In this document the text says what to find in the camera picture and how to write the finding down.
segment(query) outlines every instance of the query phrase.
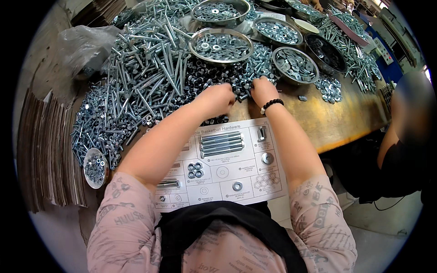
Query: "hand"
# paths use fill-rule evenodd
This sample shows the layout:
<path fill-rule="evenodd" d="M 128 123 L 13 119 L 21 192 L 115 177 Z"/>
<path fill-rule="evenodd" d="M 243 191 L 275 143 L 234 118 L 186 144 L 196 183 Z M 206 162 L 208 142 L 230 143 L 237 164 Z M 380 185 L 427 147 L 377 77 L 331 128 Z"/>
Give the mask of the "hand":
<path fill-rule="evenodd" d="M 250 92 L 260 108 L 271 100 L 279 99 L 279 93 L 277 92 L 276 87 L 267 80 L 266 76 L 254 79 L 252 83 L 254 88 L 250 89 Z"/>
<path fill-rule="evenodd" d="M 320 5 L 319 3 L 315 4 L 315 5 L 314 5 L 314 8 L 315 8 L 316 10 L 320 11 L 320 12 L 323 11 L 322 5 Z"/>
<path fill-rule="evenodd" d="M 229 83 L 210 86 L 203 90 L 193 102 L 204 116 L 204 120 L 229 113 L 235 103 L 235 95 Z"/>

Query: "hardware instruction sheet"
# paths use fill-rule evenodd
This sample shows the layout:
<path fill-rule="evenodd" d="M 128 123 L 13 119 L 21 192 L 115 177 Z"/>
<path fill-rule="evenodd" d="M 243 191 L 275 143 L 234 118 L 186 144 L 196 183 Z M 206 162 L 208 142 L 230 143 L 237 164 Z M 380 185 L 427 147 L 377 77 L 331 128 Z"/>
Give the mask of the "hardware instruction sheet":
<path fill-rule="evenodd" d="M 265 133 L 261 138 L 260 127 Z M 241 151 L 201 157 L 200 137 L 232 132 L 242 134 Z M 189 165 L 198 162 L 202 176 L 189 178 Z M 199 127 L 164 179 L 178 180 L 180 187 L 156 189 L 159 212 L 222 200 L 248 205 L 287 194 L 285 173 L 266 117 Z"/>

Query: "wooden table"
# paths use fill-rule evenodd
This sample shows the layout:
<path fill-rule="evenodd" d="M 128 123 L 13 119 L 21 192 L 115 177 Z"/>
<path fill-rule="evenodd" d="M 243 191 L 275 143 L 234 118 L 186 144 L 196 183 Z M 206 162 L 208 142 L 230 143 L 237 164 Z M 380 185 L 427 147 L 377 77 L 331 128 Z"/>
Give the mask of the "wooden table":
<path fill-rule="evenodd" d="M 359 139 L 390 122 L 389 114 L 378 93 L 363 93 L 358 84 L 343 74 L 334 75 L 341 83 L 343 100 L 334 105 L 322 99 L 314 84 L 291 86 L 283 81 L 277 85 L 285 107 L 308 134 L 318 153 L 326 152 Z M 385 85 L 377 81 L 377 90 Z M 308 101 L 298 99 L 304 95 Z M 253 99 L 236 102 L 229 113 L 229 122 L 262 117 Z"/>

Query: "cable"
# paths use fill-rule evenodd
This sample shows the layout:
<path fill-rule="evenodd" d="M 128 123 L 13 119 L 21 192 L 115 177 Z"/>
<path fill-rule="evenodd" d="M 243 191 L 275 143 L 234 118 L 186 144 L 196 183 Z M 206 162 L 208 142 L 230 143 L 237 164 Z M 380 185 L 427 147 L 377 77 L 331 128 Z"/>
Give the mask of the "cable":
<path fill-rule="evenodd" d="M 375 208 L 377 209 L 377 210 L 379 210 L 379 211 L 385 211 L 385 210 L 387 210 L 387 209 L 389 209 L 389 208 L 392 208 L 392 207 L 394 207 L 396 204 L 398 204 L 402 199 L 404 199 L 404 197 L 402 197 L 401 199 L 399 199 L 399 201 L 397 201 L 393 206 L 391 206 L 391 207 L 388 207 L 388 208 L 385 208 L 385 209 L 383 209 L 383 210 L 380 210 L 377 206 L 376 206 L 376 202 L 375 201 L 373 201 L 373 204 L 375 205 Z"/>

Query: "bracelet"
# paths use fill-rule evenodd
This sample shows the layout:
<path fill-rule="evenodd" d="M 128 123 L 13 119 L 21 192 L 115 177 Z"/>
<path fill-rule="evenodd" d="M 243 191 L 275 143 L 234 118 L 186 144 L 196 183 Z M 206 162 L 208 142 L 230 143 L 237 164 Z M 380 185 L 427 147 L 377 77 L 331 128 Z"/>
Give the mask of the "bracelet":
<path fill-rule="evenodd" d="M 284 105 L 284 102 L 282 100 L 280 100 L 280 99 L 274 99 L 274 100 L 269 101 L 268 103 L 266 103 L 266 105 L 263 106 L 263 108 L 261 108 L 261 115 L 265 116 L 266 115 L 267 107 L 269 107 L 272 104 L 282 104 L 282 105 Z"/>

